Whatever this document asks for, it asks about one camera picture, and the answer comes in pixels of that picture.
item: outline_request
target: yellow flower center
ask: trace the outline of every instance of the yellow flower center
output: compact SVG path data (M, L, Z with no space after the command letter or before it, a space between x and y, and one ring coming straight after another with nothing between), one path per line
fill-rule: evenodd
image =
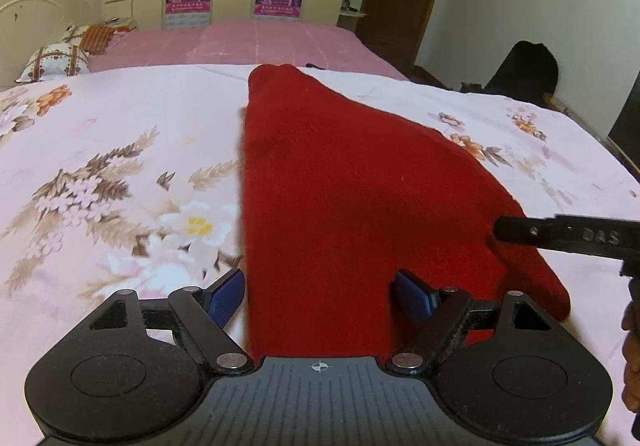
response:
M188 235L207 236L213 229L213 225L207 222L204 217L189 217L187 221L189 224L187 227Z

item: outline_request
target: silver screw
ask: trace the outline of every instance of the silver screw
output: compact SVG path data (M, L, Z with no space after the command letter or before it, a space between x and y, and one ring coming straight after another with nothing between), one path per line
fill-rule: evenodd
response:
M229 352L218 356L216 362L222 366L222 368L242 368L249 360L244 354L238 354L237 352Z
M396 365L398 368L405 368L407 370L412 370L414 368L418 368L422 363L423 359L413 352L403 352L402 354L396 354L391 359L391 362Z

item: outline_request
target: shelf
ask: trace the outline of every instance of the shelf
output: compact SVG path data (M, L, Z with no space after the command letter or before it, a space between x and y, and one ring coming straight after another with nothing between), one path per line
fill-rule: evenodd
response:
M340 10L340 16L348 16L349 18L364 18L366 14L364 12Z

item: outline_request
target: black device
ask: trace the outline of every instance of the black device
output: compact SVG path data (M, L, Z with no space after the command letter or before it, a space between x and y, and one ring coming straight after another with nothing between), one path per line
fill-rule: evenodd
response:
M526 294L476 301L404 270L391 291L418 331L388 361L254 365L223 331L244 298L241 271L167 299L121 289L29 372L41 446L599 444L609 376ZM465 345L483 329L493 336Z
M576 252L622 260L620 276L628 276L629 294L640 332L640 222L597 217L557 215L552 219L500 217L494 235L502 241L533 245L541 249ZM640 440L640 415L631 433Z

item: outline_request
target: folded red garment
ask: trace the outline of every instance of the folded red garment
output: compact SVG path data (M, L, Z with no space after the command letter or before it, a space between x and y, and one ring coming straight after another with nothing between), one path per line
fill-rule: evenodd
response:
M498 216L523 216L518 203L436 130L266 65L249 78L243 150L256 360L386 357L407 337L389 296L399 269L478 299L522 290L568 315L538 251L492 236Z

